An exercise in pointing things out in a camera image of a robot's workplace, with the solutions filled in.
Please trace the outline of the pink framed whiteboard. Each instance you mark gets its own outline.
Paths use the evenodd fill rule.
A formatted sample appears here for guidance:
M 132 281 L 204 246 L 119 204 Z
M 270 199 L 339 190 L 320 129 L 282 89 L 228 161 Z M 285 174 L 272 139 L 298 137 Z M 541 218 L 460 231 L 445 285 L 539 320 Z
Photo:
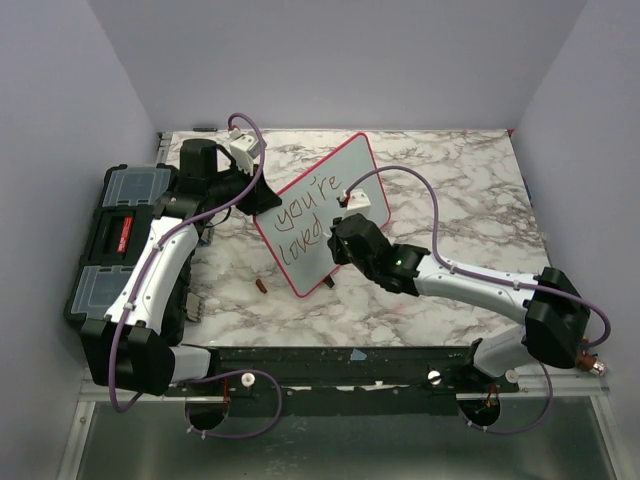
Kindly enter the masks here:
M 296 296 L 306 297 L 337 270 L 327 235 L 344 212 L 338 197 L 376 167 L 367 135 L 356 133 L 282 188 L 279 207 L 254 218 Z

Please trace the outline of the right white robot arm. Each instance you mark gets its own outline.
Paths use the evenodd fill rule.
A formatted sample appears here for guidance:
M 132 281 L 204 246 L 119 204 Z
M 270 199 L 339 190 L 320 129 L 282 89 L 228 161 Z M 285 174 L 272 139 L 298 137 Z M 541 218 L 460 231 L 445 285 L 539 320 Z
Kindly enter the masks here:
M 579 364 L 590 311 L 559 269 L 514 274 L 472 267 L 464 274 L 457 266 L 440 264 L 426 248 L 390 243 L 361 214 L 334 219 L 327 244 L 336 264 L 354 265 L 388 292 L 443 297 L 514 321 L 469 347 L 458 374 L 471 391 L 483 391 L 507 371 L 533 361 L 559 369 Z

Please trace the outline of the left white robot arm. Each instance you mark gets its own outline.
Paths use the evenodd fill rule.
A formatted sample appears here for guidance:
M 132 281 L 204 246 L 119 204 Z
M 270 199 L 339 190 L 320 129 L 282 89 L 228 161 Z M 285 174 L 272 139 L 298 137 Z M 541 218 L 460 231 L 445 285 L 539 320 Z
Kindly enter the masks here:
M 96 384 L 152 395 L 185 380 L 201 395 L 220 387 L 210 350 L 182 342 L 191 259 L 215 214 L 280 205 L 262 176 L 265 147 L 234 130 L 228 146 L 185 140 L 178 166 L 107 171 L 64 311 Z

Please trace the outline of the brown marker cap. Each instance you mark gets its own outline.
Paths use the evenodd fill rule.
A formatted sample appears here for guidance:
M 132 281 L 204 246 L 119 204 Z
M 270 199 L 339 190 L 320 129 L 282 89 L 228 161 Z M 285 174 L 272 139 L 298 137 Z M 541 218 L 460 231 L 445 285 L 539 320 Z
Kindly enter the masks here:
M 259 289 L 259 291 L 261 293 L 266 294 L 268 292 L 266 286 L 264 285 L 264 283 L 260 279 L 257 279 L 255 281 L 255 284 L 256 284 L 256 287 Z

